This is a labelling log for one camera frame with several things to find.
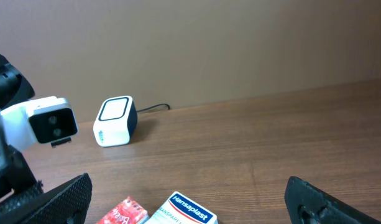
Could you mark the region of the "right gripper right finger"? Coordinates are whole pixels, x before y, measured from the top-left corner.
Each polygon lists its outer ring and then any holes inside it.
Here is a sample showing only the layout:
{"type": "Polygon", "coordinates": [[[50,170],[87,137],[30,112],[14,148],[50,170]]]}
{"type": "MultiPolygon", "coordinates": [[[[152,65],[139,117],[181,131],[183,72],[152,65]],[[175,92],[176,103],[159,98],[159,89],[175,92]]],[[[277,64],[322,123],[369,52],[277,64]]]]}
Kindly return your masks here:
{"type": "Polygon", "coordinates": [[[296,176],[289,178],[284,199],[292,223],[381,224],[296,176]]]}

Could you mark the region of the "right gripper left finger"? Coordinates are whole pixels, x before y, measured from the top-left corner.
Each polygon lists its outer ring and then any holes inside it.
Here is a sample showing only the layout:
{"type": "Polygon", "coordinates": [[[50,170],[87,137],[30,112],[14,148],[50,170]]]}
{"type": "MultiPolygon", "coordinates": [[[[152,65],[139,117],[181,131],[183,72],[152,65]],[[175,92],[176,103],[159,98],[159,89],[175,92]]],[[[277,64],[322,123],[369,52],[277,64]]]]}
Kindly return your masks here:
{"type": "Polygon", "coordinates": [[[39,181],[0,203],[0,224],[84,224],[92,188],[87,173],[46,193],[39,181]]]}

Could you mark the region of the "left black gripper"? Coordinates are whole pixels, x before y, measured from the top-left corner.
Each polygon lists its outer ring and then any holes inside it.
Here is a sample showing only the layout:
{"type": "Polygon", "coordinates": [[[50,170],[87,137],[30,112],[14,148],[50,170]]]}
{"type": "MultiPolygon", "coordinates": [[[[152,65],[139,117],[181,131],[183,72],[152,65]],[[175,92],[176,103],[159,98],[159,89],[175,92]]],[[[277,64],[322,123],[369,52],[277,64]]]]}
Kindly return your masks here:
{"type": "Polygon", "coordinates": [[[24,156],[6,142],[0,115],[0,199],[10,192],[34,197],[43,193],[42,183],[34,177],[24,156]]]}

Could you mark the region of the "small red tissue pack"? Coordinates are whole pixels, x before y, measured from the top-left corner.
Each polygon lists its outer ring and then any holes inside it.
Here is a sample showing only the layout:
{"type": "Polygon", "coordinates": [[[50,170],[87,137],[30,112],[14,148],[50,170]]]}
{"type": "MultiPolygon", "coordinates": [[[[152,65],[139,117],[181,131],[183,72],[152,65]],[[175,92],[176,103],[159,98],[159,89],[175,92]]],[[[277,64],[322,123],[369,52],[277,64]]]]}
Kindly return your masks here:
{"type": "Polygon", "coordinates": [[[147,210],[128,196],[105,214],[97,224],[144,224],[148,219],[147,210]]]}

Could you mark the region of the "white Hansaplast plaster box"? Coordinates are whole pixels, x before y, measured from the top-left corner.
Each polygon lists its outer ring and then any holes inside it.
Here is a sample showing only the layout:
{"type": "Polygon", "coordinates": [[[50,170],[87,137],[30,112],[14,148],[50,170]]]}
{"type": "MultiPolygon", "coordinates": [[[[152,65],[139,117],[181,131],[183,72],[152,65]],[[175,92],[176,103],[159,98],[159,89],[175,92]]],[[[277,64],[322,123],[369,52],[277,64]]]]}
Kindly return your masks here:
{"type": "Polygon", "coordinates": [[[175,191],[145,224],[218,224],[208,209],[175,191]]]}

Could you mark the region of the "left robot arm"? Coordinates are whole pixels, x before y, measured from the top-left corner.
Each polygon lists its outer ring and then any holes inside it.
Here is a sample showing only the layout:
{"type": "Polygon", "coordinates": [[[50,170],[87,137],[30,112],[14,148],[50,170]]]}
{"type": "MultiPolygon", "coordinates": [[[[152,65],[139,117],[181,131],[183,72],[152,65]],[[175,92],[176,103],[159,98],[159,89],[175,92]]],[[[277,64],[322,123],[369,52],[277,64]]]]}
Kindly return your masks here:
{"type": "Polygon", "coordinates": [[[0,208],[20,207],[42,193],[22,151],[38,143],[27,109],[35,91],[0,54],[0,208]]]}

